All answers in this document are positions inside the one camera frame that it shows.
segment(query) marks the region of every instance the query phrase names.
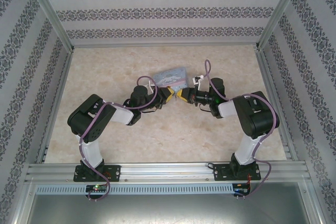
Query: wall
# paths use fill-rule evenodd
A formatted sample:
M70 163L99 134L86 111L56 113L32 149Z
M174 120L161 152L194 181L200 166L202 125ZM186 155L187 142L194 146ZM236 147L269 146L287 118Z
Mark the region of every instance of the wall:
M0 0L0 223L36 161L68 53L37 0Z
M336 223L336 0L291 0L264 54L291 137Z
M50 0L75 46L257 42L279 0Z

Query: mounting plate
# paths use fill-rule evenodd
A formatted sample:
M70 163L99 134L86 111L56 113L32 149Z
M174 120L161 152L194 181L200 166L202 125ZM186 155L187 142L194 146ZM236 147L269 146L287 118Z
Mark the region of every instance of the mounting plate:
M110 182L119 182L120 165L104 165L102 174L109 179ZM105 180L99 176L96 177L88 174L82 165L77 165L74 174L74 182L104 182Z
M215 181L248 180L248 175L250 175L251 180L261 180L257 164L253 164L249 170L239 172L237 176L233 174L229 164L214 164L213 170Z

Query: beige floor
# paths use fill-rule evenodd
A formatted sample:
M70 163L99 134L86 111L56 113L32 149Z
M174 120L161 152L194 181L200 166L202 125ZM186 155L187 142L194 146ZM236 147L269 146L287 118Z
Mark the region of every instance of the beige floor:
M122 103L139 76L177 67L186 67L192 86L191 78L204 73L205 59L212 63L211 77L224 80L227 97L258 90L266 94L252 46L76 49L46 163L79 162L78 142L67 118L91 94ZM173 98L163 109L143 114L134 126L110 123L99 141L106 162L206 162L228 161L242 135L236 116L219 120ZM286 159L277 131L257 157Z

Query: enclosure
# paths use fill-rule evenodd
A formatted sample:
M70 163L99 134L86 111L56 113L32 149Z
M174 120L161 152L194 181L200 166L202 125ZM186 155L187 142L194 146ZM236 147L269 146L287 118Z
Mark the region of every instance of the enclosure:
M1 0L0 223L336 223L335 15L336 0ZM235 199L246 181L208 164L230 162L238 117L172 98L107 125L118 182L89 202L70 114L93 93L123 103L142 75L185 67L192 87L205 59L228 98L262 91L279 116L256 155L265 184Z

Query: packaged object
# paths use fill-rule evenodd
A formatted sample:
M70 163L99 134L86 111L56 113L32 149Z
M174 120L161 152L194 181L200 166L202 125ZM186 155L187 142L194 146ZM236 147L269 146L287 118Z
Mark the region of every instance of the packaged object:
M175 93L188 87L188 79L184 67L155 74L153 79L158 87L169 86Z

